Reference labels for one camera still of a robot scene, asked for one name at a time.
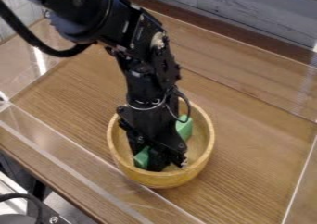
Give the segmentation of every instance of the yellow bowl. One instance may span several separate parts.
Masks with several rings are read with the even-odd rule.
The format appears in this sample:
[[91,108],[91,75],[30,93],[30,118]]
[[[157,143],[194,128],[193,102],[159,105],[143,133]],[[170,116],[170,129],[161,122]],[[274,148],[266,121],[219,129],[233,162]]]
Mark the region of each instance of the yellow bowl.
[[[179,114],[186,114],[186,105],[179,101]],[[191,103],[193,136],[187,141],[189,165],[179,169],[169,166],[162,172],[151,172],[134,166],[134,156],[130,150],[126,131],[119,127],[119,117],[115,114],[107,131],[108,148],[119,170],[137,183],[154,188],[167,189],[189,182],[205,168],[213,151],[214,128],[203,109]]]

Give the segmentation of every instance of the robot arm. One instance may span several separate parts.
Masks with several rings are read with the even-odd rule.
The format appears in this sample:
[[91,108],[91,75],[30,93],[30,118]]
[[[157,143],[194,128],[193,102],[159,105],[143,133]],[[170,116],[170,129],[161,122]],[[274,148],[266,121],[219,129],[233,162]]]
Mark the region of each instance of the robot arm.
[[102,44],[126,75],[126,104],[118,108],[134,156],[147,148],[146,169],[186,166],[187,145],[175,130],[179,65],[159,21],[127,0],[30,0],[51,10],[59,34],[76,44]]

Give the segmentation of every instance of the wooden table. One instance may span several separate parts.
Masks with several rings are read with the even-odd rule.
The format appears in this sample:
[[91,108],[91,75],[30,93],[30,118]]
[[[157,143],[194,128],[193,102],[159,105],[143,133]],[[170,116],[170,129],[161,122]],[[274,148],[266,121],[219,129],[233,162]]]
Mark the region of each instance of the wooden table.
[[[217,132],[214,154],[206,170],[185,186],[157,193],[205,223],[281,223],[314,145],[317,127],[313,122],[221,83],[229,77],[234,81],[241,72],[253,70],[250,74],[258,72],[270,86],[270,81],[284,73],[290,72],[289,77],[305,77],[306,68],[284,56],[169,17],[157,16],[170,31],[177,59],[185,66],[179,87],[207,111]],[[242,68],[234,71],[232,64],[238,60],[253,62],[254,68],[246,69],[248,65],[241,65]],[[211,78],[214,72],[209,65],[215,71],[222,71],[221,83]],[[270,71],[274,79],[262,75]],[[241,81],[244,79],[253,80],[253,77],[244,75]],[[289,82],[284,79],[282,85],[288,88]],[[250,84],[244,91],[250,93],[254,88]],[[80,148],[70,141],[55,141],[48,130],[34,133],[38,125],[31,122],[22,124],[20,130],[38,141],[39,147],[0,129],[1,150],[100,223],[141,222],[133,211],[125,212],[100,195],[108,188],[108,180],[123,179],[118,178],[119,173],[106,173],[103,168],[107,168],[104,161],[112,164],[106,139],[108,120],[125,98],[125,78],[115,60],[102,47],[92,46],[80,56],[62,61],[48,75],[12,99],[18,107]],[[314,187],[305,189],[305,193],[316,194]],[[155,209],[159,203],[149,208],[153,196],[143,199],[142,192],[130,193],[126,202],[155,223],[171,223],[177,218],[175,209],[165,213]],[[135,200],[143,205],[133,205]],[[293,221],[305,219],[305,223],[316,223],[313,195],[297,204],[298,207],[292,206],[296,213],[292,212],[288,221],[300,223]],[[186,222],[182,218],[179,223],[198,222],[198,219]]]

